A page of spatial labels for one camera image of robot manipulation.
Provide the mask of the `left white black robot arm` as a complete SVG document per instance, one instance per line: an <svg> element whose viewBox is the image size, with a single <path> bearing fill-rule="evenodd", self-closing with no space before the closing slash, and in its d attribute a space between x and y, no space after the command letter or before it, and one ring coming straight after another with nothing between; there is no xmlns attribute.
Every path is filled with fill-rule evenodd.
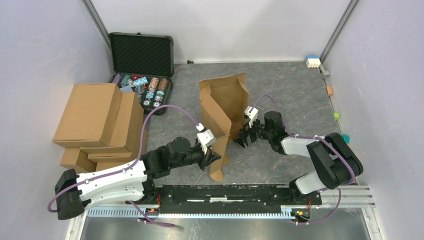
<svg viewBox="0 0 424 240"><path fill-rule="evenodd" d="M58 220L69 220L105 204L136 201L151 204L158 195L153 183L155 179L168 176L172 169L189 165L198 165L204 170L219 159L221 155L214 152L211 145L199 141L191 145L187 138L177 137L119 166L88 173L77 173L74 169L64 171L47 209L56 213Z"/></svg>

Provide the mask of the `leaning folded cardboard box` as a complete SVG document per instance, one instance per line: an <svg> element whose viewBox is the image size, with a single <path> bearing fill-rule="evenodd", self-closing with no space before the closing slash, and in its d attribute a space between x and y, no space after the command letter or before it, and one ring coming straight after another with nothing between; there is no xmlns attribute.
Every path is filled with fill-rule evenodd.
<svg viewBox="0 0 424 240"><path fill-rule="evenodd" d="M108 148L131 152L138 129L143 124L143 116L144 109L138 96L134 92L124 92Z"/></svg>

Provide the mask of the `lower stacked cardboard boxes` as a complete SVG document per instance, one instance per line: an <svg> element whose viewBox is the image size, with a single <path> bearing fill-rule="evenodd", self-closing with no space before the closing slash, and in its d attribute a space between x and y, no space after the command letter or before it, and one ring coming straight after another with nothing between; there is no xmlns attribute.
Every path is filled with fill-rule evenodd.
<svg viewBox="0 0 424 240"><path fill-rule="evenodd" d="M109 146L66 148L60 165L77 173L90 173L128 163L136 158L140 146L145 152L145 144L140 143L141 131L142 125L116 127Z"/></svg>

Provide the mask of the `brown cardboard box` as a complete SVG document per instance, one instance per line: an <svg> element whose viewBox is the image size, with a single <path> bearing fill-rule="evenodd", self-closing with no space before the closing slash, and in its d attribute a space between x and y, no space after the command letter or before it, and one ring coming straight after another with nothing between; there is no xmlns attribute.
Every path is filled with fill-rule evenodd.
<svg viewBox="0 0 424 240"><path fill-rule="evenodd" d="M227 145L239 136L245 122L244 111L250 97L246 78L246 73L240 73L199 82L201 123L215 136L211 149L221 156L209 170L209 176L217 182L225 179L222 168L230 162Z"/></svg>

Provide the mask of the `blue white toy block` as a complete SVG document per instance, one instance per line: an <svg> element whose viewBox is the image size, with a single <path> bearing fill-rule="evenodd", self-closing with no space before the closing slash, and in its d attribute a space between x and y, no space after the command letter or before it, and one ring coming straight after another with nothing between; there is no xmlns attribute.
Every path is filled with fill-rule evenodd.
<svg viewBox="0 0 424 240"><path fill-rule="evenodd" d="M321 65L320 56L318 55L307 56L305 64L307 68L319 68Z"/></svg>

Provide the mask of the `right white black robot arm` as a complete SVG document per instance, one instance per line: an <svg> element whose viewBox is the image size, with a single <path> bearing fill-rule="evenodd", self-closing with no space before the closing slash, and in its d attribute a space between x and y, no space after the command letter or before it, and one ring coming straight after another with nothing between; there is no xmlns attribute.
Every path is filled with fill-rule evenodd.
<svg viewBox="0 0 424 240"><path fill-rule="evenodd" d="M310 158L314 170L289 183L288 196L293 203L302 204L315 191L352 184L363 173L361 161L339 133L312 137L290 134L279 112L266 112L263 123L258 119L258 112L254 107L246 108L245 124L234 142L246 148L261 139L268 141L278 154Z"/></svg>

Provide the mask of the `large folded cardboard box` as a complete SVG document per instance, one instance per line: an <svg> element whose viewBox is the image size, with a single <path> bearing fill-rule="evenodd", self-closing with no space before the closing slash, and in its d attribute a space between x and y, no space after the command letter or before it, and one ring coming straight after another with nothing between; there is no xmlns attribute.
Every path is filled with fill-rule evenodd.
<svg viewBox="0 0 424 240"><path fill-rule="evenodd" d="M75 84L52 142L65 147L107 147L122 92L114 83Z"/></svg>

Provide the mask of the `black poker chip case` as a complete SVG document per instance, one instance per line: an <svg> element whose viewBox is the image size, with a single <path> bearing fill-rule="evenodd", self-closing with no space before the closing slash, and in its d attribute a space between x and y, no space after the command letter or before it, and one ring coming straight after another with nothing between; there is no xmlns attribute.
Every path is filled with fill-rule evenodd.
<svg viewBox="0 0 424 240"><path fill-rule="evenodd" d="M169 35L109 34L114 75L111 82L130 86L146 114L170 101L174 75L174 39Z"/></svg>

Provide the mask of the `lime green small block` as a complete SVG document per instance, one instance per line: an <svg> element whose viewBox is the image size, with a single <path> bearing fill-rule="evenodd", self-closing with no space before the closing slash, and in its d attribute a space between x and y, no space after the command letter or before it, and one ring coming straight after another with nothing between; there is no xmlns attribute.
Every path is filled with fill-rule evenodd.
<svg viewBox="0 0 424 240"><path fill-rule="evenodd" d="M333 117L336 121L338 121L340 119L340 114L338 112L334 112Z"/></svg>

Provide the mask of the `teal small block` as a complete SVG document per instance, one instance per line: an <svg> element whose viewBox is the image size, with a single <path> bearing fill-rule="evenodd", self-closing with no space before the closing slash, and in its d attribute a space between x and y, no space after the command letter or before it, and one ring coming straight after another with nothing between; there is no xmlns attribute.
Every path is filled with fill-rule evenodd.
<svg viewBox="0 0 424 240"><path fill-rule="evenodd" d="M342 134L341 137L347 144L350 143L350 137L348 135Z"/></svg>

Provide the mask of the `grey wall bracket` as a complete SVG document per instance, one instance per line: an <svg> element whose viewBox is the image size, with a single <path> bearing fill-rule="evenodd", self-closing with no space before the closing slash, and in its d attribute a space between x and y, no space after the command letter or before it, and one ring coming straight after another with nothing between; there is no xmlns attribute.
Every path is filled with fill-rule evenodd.
<svg viewBox="0 0 424 240"><path fill-rule="evenodd" d="M327 79L331 74L330 74L330 71L329 70L326 70L325 68L324 68L324 65L323 64L321 64L320 66L319 66L319 72L320 72L320 75L321 75L321 77L322 77L322 79Z"/></svg>

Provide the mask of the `aluminium frame rail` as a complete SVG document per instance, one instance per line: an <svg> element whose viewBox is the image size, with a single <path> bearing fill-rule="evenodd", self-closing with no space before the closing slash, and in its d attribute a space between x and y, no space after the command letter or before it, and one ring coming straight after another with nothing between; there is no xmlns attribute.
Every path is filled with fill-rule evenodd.
<svg viewBox="0 0 424 240"><path fill-rule="evenodd" d="M109 204L85 211L88 217L192 218L192 219L294 219L305 209L373 208L368 186L345 185L339 190L313 191L291 199L289 188L275 184L162 185L160 199Z"/></svg>

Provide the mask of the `orange wooden block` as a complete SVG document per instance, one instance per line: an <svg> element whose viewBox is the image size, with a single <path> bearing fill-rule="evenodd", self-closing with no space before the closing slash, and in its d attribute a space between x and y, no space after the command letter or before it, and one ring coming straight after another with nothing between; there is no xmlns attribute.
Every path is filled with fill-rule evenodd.
<svg viewBox="0 0 424 240"><path fill-rule="evenodd" d="M331 86L326 87L326 92L328 97L332 97L334 94L333 88Z"/></svg>

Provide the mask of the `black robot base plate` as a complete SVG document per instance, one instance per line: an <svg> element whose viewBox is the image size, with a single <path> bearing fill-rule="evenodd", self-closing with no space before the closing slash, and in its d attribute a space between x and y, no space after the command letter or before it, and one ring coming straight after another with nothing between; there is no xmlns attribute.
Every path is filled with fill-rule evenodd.
<svg viewBox="0 0 424 240"><path fill-rule="evenodd" d="M161 214L277 214L281 206L321 205L322 199L278 184L162 185L135 203L158 205Z"/></svg>

